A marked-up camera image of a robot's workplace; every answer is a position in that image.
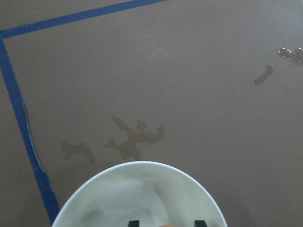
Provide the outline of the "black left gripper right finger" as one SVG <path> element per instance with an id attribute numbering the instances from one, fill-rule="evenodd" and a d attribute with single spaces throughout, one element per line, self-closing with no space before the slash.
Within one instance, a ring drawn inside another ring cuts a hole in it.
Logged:
<path id="1" fill-rule="evenodd" d="M 204 220 L 195 220 L 194 227 L 206 227 L 206 222 Z"/>

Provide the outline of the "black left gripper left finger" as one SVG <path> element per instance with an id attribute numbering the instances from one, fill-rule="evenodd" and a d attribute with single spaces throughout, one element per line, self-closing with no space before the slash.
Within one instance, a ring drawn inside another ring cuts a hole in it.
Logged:
<path id="1" fill-rule="evenodd" d="M 140 221 L 139 220 L 131 220 L 128 222 L 128 227 L 139 227 Z"/>

